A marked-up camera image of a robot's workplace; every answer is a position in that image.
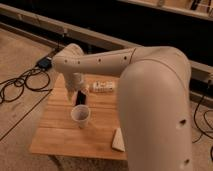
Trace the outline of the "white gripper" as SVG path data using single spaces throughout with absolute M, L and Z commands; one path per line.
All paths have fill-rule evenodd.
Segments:
M 86 95 L 89 93 L 89 90 L 85 83 L 84 75 L 80 73 L 64 74 L 64 79 L 68 100 L 71 100 L 74 93 L 79 91 L 77 93 L 76 105 L 85 104 Z

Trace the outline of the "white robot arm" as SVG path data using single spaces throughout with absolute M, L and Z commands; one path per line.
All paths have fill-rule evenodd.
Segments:
M 71 44 L 53 57 L 66 88 L 76 73 L 118 78 L 117 109 L 129 171 L 193 171 L 189 82 L 191 66 L 170 46 L 84 55 Z

